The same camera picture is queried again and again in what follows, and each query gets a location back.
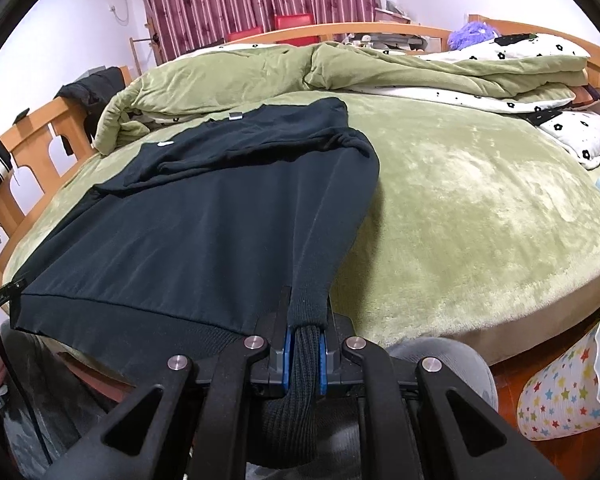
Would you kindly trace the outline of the dark navy sweatshirt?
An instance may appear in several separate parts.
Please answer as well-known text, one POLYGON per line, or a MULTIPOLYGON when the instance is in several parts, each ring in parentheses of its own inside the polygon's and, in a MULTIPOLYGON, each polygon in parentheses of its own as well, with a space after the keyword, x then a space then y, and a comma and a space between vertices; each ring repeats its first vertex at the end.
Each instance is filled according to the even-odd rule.
POLYGON ((199 360, 290 299, 289 386, 263 429, 310 440, 328 294, 377 185, 345 102, 263 105, 146 143, 93 186, 18 276, 18 330, 68 344, 132 382, 199 360))

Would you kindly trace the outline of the green plush bed sheet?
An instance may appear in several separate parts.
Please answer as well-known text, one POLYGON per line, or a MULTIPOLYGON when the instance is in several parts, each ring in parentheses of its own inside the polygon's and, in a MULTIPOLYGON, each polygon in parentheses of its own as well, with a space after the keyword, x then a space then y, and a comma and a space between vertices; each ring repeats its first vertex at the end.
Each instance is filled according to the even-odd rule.
POLYGON ((208 120, 263 105, 345 102, 379 162, 375 192, 328 294, 328 311, 390 347, 420 336, 463 341, 486 362, 524 352, 600 307, 600 191, 594 176, 526 120, 467 107, 349 91, 296 91, 187 122, 84 162, 20 240, 18 276, 95 185, 208 120))

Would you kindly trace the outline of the star-print fabric bin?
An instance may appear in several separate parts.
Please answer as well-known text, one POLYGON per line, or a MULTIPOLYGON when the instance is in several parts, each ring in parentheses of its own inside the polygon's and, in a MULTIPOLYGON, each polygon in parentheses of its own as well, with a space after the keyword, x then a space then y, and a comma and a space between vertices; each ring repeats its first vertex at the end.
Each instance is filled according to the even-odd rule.
POLYGON ((569 437, 600 426, 600 320, 526 382, 516 421, 530 441, 569 437))

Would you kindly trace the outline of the green plush quilt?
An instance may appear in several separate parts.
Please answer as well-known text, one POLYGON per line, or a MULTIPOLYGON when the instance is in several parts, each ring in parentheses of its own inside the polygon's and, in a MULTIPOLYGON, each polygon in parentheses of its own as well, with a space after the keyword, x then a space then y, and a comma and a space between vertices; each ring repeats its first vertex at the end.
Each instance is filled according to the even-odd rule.
POLYGON ((107 156, 152 126, 187 122, 242 103, 296 91, 434 88, 513 104, 569 99, 588 81, 590 55, 577 44, 539 34, 500 46, 423 55, 320 42, 309 47, 218 47, 153 68, 118 92, 97 123, 93 145, 107 156))

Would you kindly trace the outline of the black jacket on bedframe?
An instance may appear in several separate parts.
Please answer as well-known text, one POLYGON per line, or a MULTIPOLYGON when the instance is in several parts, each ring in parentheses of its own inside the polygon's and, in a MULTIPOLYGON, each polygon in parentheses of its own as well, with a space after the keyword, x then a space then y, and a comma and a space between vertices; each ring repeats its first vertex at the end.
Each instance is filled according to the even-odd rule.
POLYGON ((83 130, 88 142, 93 143, 97 124, 110 100, 125 88, 122 69, 111 66, 91 75, 64 84, 57 92, 58 98, 79 104, 85 112, 83 130))

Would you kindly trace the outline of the red chair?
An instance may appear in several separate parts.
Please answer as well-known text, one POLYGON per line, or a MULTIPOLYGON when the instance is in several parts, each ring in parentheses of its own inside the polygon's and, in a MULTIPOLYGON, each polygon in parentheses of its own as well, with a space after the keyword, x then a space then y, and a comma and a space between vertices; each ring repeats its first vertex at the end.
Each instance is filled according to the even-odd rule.
MULTIPOLYGON (((301 14, 275 14, 274 15, 274 32, 283 29, 292 29, 298 28, 301 26, 310 26, 314 25, 314 16, 311 13, 301 13, 301 14)), ((234 44, 234 42, 242 41, 242 40, 251 40, 256 38, 257 36, 261 36, 264 33, 264 28, 262 26, 256 26, 250 29, 241 30, 240 32, 230 32, 225 38, 225 42, 227 44, 234 44)), ((284 44, 291 44, 295 47, 305 47, 310 44, 317 44, 320 41, 319 36, 304 36, 291 38, 288 40, 284 40, 284 44)))

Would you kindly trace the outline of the wooden coat rack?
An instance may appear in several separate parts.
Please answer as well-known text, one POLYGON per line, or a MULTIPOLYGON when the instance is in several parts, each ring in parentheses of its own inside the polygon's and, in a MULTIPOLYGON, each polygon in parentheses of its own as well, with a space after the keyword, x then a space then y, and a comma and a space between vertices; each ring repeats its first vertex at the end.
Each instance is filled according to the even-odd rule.
POLYGON ((142 36, 129 38, 129 47, 137 75, 163 64, 166 60, 152 18, 146 18, 144 29, 145 33, 142 36))

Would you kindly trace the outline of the cluttered desk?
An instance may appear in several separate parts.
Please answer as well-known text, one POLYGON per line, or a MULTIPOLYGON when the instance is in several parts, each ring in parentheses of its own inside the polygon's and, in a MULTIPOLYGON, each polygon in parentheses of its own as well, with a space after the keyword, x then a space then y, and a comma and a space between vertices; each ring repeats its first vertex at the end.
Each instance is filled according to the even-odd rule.
MULTIPOLYGON (((411 24, 412 22, 407 13, 391 0, 386 0, 384 6, 376 6, 374 21, 400 24, 411 24)), ((340 42, 342 44, 352 44, 355 47, 368 47, 381 51, 439 53, 446 48, 446 41, 442 38, 399 34, 398 32, 349 32, 340 42)))

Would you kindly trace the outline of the white flower-print pillow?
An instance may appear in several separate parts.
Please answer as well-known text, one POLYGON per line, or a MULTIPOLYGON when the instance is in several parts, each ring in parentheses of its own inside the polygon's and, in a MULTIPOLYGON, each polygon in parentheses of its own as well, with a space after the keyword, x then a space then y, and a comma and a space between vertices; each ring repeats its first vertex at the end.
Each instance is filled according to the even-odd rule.
POLYGON ((415 88, 407 94, 416 100, 454 104, 474 110, 515 115, 551 136, 585 169, 600 166, 600 91, 590 84, 550 82, 554 76, 569 76, 559 67, 582 66, 587 50, 558 36, 522 34, 496 37, 457 51, 423 54, 425 61, 446 64, 489 64, 501 76, 507 67, 514 71, 505 80, 516 88, 502 98, 483 96, 475 89, 450 90, 415 88))

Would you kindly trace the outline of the purple plush toy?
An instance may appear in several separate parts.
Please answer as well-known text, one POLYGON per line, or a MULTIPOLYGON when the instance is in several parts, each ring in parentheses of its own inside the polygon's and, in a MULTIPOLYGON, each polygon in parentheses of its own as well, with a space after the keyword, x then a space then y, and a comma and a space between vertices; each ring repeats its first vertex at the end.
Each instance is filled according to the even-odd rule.
POLYGON ((501 34, 493 26, 484 21, 469 21, 462 28, 454 30, 446 44, 451 51, 462 50, 474 44, 481 44, 498 38, 501 34))

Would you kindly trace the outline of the wooden bed frame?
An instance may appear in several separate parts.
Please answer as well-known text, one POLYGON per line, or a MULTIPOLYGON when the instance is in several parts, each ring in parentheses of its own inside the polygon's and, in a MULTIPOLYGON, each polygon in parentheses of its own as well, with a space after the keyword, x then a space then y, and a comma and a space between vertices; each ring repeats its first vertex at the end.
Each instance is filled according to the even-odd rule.
MULTIPOLYGON (((542 32, 564 37, 587 50, 591 55, 588 61, 588 78, 592 84, 600 86, 600 47, 592 42, 546 27, 517 23, 512 21, 491 20, 479 14, 471 14, 471 21, 482 21, 495 27, 504 35, 522 34, 523 32, 542 32)), ((315 36, 323 41, 347 32, 396 32, 397 34, 412 34, 428 36, 441 40, 442 49, 450 32, 443 28, 401 24, 397 22, 345 22, 274 30, 261 35, 238 38, 235 44, 256 44, 257 42, 288 42, 293 39, 315 36)), ((87 159, 94 155, 94 148, 88 143, 83 131, 85 112, 78 104, 64 98, 56 98, 38 110, 11 126, 1 135, 4 147, 14 158, 15 167, 27 167, 42 190, 42 197, 26 214, 17 204, 7 180, 0 186, 0 230, 5 233, 4 247, 0 252, 0 286, 9 258, 17 244, 29 232, 34 222, 50 203, 57 191, 80 170, 87 159), (54 135, 65 136, 76 156, 76 162, 62 174, 50 158, 48 148, 54 135)))

